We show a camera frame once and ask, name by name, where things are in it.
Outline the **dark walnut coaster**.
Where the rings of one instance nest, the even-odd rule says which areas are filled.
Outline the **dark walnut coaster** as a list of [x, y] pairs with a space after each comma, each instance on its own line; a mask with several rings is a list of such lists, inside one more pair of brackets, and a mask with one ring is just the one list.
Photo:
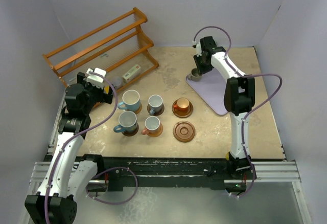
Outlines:
[[162, 104], [159, 107], [153, 107], [150, 104], [147, 105], [147, 111], [151, 116], [159, 116], [164, 112], [164, 110], [165, 110], [164, 104]]
[[124, 132], [122, 132], [122, 134], [124, 136], [131, 137], [131, 136], [134, 136], [135, 134], [137, 134], [138, 130], [139, 130], [139, 125], [137, 124], [136, 128], [133, 131], [124, 131]]

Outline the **green staples box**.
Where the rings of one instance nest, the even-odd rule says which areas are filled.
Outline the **green staples box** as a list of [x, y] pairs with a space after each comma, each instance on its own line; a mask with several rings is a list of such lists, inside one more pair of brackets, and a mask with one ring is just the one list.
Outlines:
[[122, 75], [123, 82], [125, 84], [132, 81], [142, 72], [142, 68], [139, 64], [134, 65], [130, 70], [128, 70], [125, 74]]

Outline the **small grey green cup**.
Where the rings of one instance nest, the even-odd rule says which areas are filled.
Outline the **small grey green cup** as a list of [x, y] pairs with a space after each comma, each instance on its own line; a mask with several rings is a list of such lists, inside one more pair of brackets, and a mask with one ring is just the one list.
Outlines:
[[194, 68], [191, 70], [191, 72], [187, 75], [188, 80], [192, 81], [200, 81], [202, 78], [202, 75], [199, 73], [197, 68]]

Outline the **lavender tray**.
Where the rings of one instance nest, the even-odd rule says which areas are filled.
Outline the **lavender tray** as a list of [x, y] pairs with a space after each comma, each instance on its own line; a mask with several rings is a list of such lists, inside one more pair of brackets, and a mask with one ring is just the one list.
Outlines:
[[221, 116], [227, 114], [224, 106], [226, 81], [217, 69], [202, 75], [198, 81], [191, 79], [189, 73], [185, 80], [216, 114]]

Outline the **large light blue mug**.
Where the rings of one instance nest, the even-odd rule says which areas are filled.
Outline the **large light blue mug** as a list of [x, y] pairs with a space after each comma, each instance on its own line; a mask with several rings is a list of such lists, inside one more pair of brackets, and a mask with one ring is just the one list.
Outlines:
[[122, 95], [122, 102], [118, 104], [118, 109], [137, 111], [141, 106], [140, 94], [136, 90], [127, 90]]

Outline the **orange cup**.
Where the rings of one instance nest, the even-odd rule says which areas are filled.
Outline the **orange cup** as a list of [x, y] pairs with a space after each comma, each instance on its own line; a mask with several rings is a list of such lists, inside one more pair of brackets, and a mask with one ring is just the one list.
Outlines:
[[187, 98], [179, 98], [176, 100], [173, 108], [178, 111], [187, 111], [190, 107], [190, 101]]

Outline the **light wooden coaster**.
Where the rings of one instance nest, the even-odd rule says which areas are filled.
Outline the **light wooden coaster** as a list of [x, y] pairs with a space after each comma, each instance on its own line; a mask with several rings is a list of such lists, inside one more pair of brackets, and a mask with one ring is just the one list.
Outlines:
[[140, 104], [139, 108], [138, 108], [136, 111], [134, 111], [134, 113], [135, 113], [135, 114], [138, 114], [138, 113], [140, 113], [141, 111], [142, 111], [142, 104]]
[[156, 129], [156, 130], [149, 130], [149, 129], [147, 129], [147, 128], [145, 128], [145, 130], [146, 130], [146, 135], [148, 135], [148, 136], [150, 136], [150, 137], [158, 137], [158, 136], [160, 136], [161, 134], [162, 134], [162, 132], [163, 132], [163, 125], [162, 124], [160, 124], [159, 125], [159, 127]]

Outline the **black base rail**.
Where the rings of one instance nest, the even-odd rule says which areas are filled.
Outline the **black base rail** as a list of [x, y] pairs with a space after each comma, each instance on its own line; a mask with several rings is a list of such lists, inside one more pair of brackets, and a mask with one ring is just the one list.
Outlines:
[[240, 164], [223, 158], [137, 158], [85, 154], [77, 162], [90, 160], [102, 172], [108, 191], [125, 187], [210, 188], [244, 191], [245, 181], [256, 179], [255, 167], [247, 159]]

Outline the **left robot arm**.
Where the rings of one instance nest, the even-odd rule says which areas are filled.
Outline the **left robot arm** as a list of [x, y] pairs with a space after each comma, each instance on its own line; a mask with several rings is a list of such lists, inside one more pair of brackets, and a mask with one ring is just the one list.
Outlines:
[[78, 198], [89, 181], [105, 174], [101, 155], [86, 155], [73, 169], [77, 153], [90, 126], [90, 112], [97, 103], [116, 104], [113, 85], [105, 90], [106, 71], [88, 69], [77, 74], [77, 82], [65, 90], [58, 137], [49, 169], [35, 194], [28, 195], [25, 208], [33, 223], [73, 223]]

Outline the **orange wooden three-tier shelf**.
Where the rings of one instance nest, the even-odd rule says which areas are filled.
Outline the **orange wooden three-tier shelf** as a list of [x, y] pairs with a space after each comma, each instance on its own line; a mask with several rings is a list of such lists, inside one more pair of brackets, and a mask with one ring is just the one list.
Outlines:
[[112, 81], [114, 76], [122, 77], [134, 65], [139, 64], [142, 72], [129, 83], [119, 88], [121, 92], [159, 67], [150, 54], [153, 41], [143, 32], [142, 25], [147, 16], [137, 7], [97, 27], [94, 30], [43, 55], [44, 60], [64, 86], [77, 81], [79, 72], [88, 68], [106, 71]]

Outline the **ringed brown coaster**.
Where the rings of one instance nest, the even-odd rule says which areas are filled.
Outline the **ringed brown coaster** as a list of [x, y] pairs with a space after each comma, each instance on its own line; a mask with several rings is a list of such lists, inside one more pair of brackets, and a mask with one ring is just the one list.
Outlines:
[[180, 142], [190, 142], [196, 134], [195, 127], [188, 121], [177, 122], [173, 127], [173, 135]]
[[173, 105], [172, 105], [172, 112], [175, 116], [179, 117], [179, 118], [187, 118], [189, 117], [192, 112], [193, 112], [193, 104], [191, 103], [191, 101], [189, 101], [189, 105], [187, 108], [180, 108], [177, 105], [177, 101], [175, 100]]

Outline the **clear paperclip tub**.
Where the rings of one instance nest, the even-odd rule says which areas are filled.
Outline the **clear paperclip tub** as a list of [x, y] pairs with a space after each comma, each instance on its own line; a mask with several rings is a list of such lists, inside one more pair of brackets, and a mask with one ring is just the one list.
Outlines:
[[122, 77], [114, 76], [112, 78], [112, 85], [114, 86], [115, 89], [121, 88], [124, 85]]

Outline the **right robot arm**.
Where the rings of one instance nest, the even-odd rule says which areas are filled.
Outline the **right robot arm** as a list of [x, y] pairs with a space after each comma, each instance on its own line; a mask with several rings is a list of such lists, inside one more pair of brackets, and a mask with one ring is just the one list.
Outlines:
[[211, 36], [193, 41], [194, 61], [199, 75], [216, 69], [226, 81], [224, 106], [231, 120], [231, 148], [228, 153], [227, 173], [240, 178], [246, 171], [254, 172], [248, 139], [249, 112], [255, 104], [255, 80], [246, 76], [221, 50]]

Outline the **pink mug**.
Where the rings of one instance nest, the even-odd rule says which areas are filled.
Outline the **pink mug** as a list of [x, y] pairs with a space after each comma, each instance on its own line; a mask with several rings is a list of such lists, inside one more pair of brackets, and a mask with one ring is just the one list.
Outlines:
[[[156, 130], [159, 125], [161, 124], [160, 120], [156, 116], [150, 116], [145, 120], [145, 128], [149, 130]], [[142, 130], [142, 134], [146, 135], [146, 130], [145, 128]]]

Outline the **teal patterned mug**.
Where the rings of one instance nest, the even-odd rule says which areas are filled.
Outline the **teal patterned mug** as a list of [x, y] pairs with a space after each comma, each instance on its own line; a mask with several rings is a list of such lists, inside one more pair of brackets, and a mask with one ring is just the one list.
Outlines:
[[137, 125], [137, 116], [132, 111], [124, 111], [119, 115], [119, 124], [114, 127], [114, 132], [133, 131]]

